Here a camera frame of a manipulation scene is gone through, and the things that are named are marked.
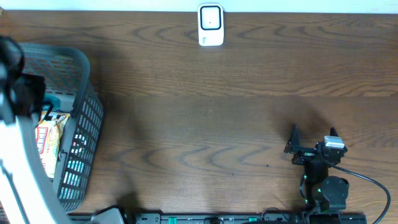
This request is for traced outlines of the yellow wet wipes pack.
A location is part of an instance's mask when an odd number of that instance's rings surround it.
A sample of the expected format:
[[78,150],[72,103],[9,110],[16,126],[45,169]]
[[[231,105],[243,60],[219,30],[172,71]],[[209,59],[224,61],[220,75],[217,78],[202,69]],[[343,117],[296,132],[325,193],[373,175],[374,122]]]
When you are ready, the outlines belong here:
[[43,111],[35,129],[35,140],[40,161],[50,179],[55,177],[60,140],[69,117],[69,113],[52,111],[47,114],[46,111]]

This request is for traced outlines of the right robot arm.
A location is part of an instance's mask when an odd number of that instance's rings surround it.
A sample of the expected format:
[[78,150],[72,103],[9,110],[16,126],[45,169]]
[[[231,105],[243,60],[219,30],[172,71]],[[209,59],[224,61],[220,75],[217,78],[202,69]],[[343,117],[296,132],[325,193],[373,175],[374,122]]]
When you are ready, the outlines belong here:
[[349,182],[330,175],[329,168],[339,164],[347,151],[335,128],[313,147],[305,147],[300,143],[298,127],[292,126],[284,152],[293,155],[292,164],[304,167],[300,181],[300,194],[306,204],[300,212],[302,222],[330,223],[334,218],[341,222],[340,212],[346,208]]

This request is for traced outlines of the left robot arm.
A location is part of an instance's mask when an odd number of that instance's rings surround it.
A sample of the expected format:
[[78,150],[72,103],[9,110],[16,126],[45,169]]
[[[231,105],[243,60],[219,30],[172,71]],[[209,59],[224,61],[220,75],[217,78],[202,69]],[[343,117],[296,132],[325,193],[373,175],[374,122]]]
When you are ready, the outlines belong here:
[[11,223],[127,223],[117,205],[75,215],[103,127],[90,63],[71,47],[1,37],[1,212]]

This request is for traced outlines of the blue mouthwash bottle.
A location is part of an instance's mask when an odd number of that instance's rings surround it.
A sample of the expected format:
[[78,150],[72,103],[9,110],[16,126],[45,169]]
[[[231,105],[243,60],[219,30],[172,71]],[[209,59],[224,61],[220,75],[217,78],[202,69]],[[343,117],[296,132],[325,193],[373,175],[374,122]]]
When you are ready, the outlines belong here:
[[59,108],[61,105],[61,100],[57,96],[45,95],[44,105],[52,105],[54,108]]

